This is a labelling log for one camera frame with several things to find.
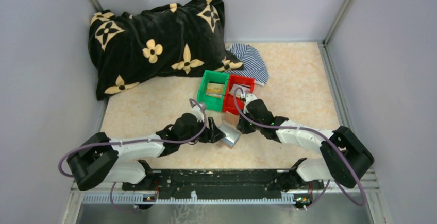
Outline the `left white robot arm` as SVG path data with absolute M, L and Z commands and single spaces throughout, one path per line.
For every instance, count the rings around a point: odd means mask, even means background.
M 146 158 L 159 158 L 177 152 L 186 143 L 216 143 L 225 133 L 194 106 L 173 124 L 137 139 L 111 139 L 104 132 L 94 134 L 71 153 L 66 162 L 81 191 L 102 183 L 122 183 L 125 191 L 147 190 L 158 183 Z

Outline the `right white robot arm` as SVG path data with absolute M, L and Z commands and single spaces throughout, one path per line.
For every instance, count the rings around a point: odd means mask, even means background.
M 300 159 L 292 166 L 290 182 L 296 189 L 303 189 L 314 180 L 333 180 L 346 188 L 354 188 L 356 180 L 361 179 L 375 161 L 348 127 L 313 129 L 286 117 L 274 116 L 264 101 L 253 94 L 246 94 L 243 104 L 237 125 L 242 134 L 259 131 L 268 140 L 296 145 L 321 155 L 317 159 Z

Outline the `pink leather card holder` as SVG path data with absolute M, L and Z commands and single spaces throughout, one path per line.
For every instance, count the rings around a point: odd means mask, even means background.
M 230 112 L 225 112 L 222 115 L 222 121 L 219 129 L 225 134 L 225 137 L 220 141 L 228 148 L 232 149 L 241 136 L 241 132 L 237 130 L 239 117 Z

